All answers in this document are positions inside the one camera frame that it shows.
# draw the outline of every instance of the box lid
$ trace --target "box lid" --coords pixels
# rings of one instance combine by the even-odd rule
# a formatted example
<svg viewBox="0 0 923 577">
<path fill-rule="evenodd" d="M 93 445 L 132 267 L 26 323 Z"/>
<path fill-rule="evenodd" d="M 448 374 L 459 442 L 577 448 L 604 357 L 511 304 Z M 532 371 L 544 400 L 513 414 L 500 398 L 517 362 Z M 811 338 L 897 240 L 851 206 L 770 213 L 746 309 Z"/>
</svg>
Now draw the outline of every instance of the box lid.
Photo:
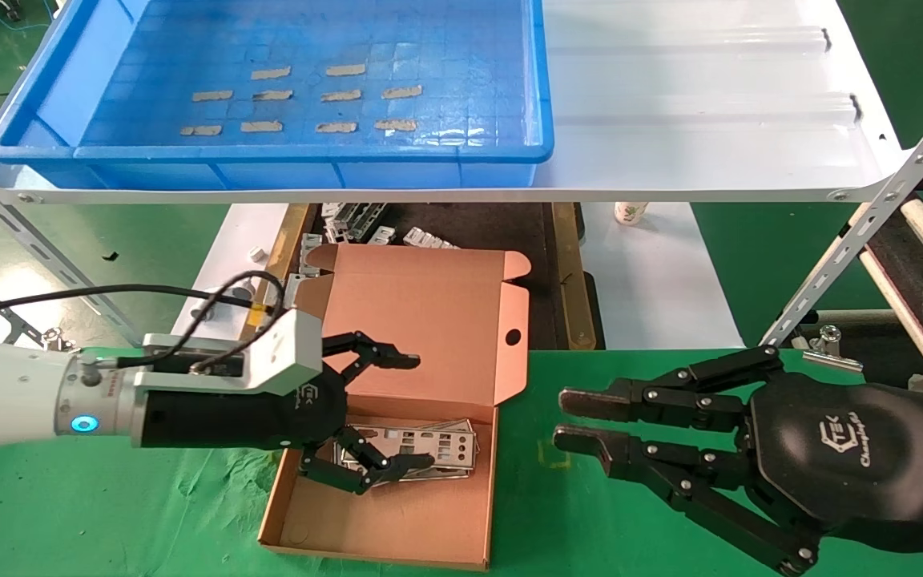
<svg viewBox="0 0 923 577">
<path fill-rule="evenodd" d="M 525 388 L 529 293 L 507 282 L 531 270 L 522 253 L 324 244 L 306 260 L 333 271 L 294 300 L 323 319 L 324 336 L 361 331 L 421 358 L 417 369 L 367 369 L 350 394 L 494 406 Z M 325 360 L 340 370 L 353 359 Z"/>
</svg>

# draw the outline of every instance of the open cardboard box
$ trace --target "open cardboard box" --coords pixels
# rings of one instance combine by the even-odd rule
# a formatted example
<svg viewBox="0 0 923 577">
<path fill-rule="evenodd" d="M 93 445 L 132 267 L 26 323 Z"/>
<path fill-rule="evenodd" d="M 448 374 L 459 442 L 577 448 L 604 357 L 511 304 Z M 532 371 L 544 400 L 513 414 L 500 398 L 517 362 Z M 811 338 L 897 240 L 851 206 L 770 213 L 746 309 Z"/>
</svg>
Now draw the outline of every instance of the open cardboard box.
<svg viewBox="0 0 923 577">
<path fill-rule="evenodd" d="M 348 423 L 469 419 L 479 441 L 465 479 L 399 482 L 365 495 L 298 478 L 286 450 L 259 541 L 283 554 L 484 571 L 490 565 L 498 405 L 525 388 L 529 293 L 520 252 L 326 244 L 308 263 L 333 274 L 298 286 L 323 334 L 361 331 L 418 354 L 417 369 L 367 369 L 348 387 Z M 326 361 L 343 369 L 354 355 Z"/>
</svg>

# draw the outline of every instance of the green table surface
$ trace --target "green table surface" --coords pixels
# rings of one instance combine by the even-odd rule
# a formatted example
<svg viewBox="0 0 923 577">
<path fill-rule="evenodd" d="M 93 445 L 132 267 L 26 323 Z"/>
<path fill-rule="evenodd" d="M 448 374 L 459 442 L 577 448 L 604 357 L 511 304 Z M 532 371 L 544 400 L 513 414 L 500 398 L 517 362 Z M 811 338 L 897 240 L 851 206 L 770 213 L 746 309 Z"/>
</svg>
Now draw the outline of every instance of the green table surface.
<svg viewBox="0 0 923 577">
<path fill-rule="evenodd" d="M 491 571 L 498 575 L 770 577 L 652 493 L 550 446 L 565 386 L 653 377 L 722 351 L 534 352 L 529 385 L 502 407 Z M 790 369 L 857 376 L 784 354 Z M 660 441 L 732 447 L 729 435 L 604 425 Z M 0 448 L 0 577 L 293 577 L 459 574 L 273 554 L 256 543 L 275 465 L 258 450 L 135 450 L 125 438 Z M 450 504 L 443 514 L 450 515 Z M 808 576 L 923 574 L 923 555 L 826 539 Z"/>
</svg>

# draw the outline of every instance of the black cable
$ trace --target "black cable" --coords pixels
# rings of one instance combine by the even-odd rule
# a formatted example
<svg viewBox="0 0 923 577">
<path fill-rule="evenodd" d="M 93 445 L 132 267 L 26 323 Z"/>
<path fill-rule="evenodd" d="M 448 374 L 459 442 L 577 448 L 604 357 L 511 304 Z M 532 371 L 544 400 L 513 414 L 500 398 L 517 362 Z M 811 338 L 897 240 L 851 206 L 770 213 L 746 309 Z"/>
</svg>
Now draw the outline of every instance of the black cable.
<svg viewBox="0 0 923 577">
<path fill-rule="evenodd" d="M 30 297 L 0 301 L 0 310 L 33 303 L 44 303 L 46 301 L 90 297 L 93 295 L 107 295 L 107 293 L 162 293 L 162 295 L 194 297 L 195 299 L 202 300 L 212 298 L 213 296 L 213 293 L 195 291 L 193 288 L 170 286 L 168 284 L 106 284 L 104 286 L 87 286 L 87 288 L 70 288 L 66 291 L 58 291 L 56 293 L 44 293 L 44 295 L 33 295 Z M 254 306 L 252 301 L 238 299 L 237 297 L 231 297 L 229 295 L 220 295 L 217 300 L 220 303 L 238 307 L 251 308 Z M 271 312 L 272 310 L 274 310 L 272 307 L 267 307 L 267 312 Z"/>
<path fill-rule="evenodd" d="M 208 317 L 208 311 L 212 310 L 212 307 L 215 307 L 216 303 L 220 302 L 220 298 L 223 296 L 223 293 L 227 292 L 230 288 L 233 288 L 233 286 L 238 284 L 238 282 L 252 277 L 259 277 L 276 286 L 276 302 L 278 304 L 276 306 L 276 310 L 272 311 L 270 314 L 270 319 L 268 319 L 267 324 L 261 325 L 259 327 L 259 331 L 256 331 L 256 333 L 254 333 L 250 339 L 238 343 L 230 350 L 212 355 L 212 357 L 205 358 L 204 361 L 195 362 L 194 365 L 191 365 L 191 370 L 194 370 L 195 373 L 202 373 L 204 370 L 208 369 L 209 366 L 215 365 L 217 362 L 226 361 L 226 359 L 234 357 L 235 354 L 239 354 L 245 351 L 246 348 L 252 346 L 252 343 L 256 342 L 265 333 L 267 333 L 268 330 L 272 328 L 272 324 L 274 324 L 274 322 L 276 322 L 284 312 L 283 302 L 286 298 L 286 292 L 283 286 L 283 282 L 281 282 L 279 278 L 264 270 L 244 271 L 241 274 L 234 276 L 227 282 L 224 282 L 223 286 L 220 286 L 220 288 L 218 288 L 215 293 L 209 295 L 208 299 L 205 301 L 205 306 L 203 306 L 201 312 L 198 313 L 198 317 L 195 317 L 194 321 L 191 322 L 191 325 L 187 327 L 187 331 L 183 333 L 183 336 L 180 336 L 179 340 L 177 340 L 172 347 L 169 347 L 161 353 L 153 354 L 150 357 L 119 357 L 116 359 L 117 368 L 125 369 L 128 368 L 128 366 L 154 365 L 156 362 L 165 361 L 165 359 L 173 357 L 173 355 L 177 354 L 177 352 L 186 346 L 187 341 L 191 340 L 191 336 L 194 336 L 194 332 L 197 331 L 198 326 L 201 325 L 202 322 L 205 322 L 205 318 Z"/>
</svg>

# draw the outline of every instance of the blue crate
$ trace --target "blue crate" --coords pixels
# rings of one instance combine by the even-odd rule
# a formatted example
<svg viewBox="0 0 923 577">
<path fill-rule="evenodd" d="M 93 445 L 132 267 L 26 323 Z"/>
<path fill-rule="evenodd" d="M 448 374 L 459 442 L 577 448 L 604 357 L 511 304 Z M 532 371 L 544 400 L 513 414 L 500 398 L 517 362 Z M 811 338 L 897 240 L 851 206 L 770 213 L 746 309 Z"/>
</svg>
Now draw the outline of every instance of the blue crate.
<svg viewBox="0 0 923 577">
<path fill-rule="evenodd" d="M 241 129 L 272 120 L 282 131 Z M 202 125 L 221 132 L 182 135 Z M 0 161 L 65 188 L 524 187 L 553 149 L 541 0 L 70 0 L 0 120 Z"/>
</svg>

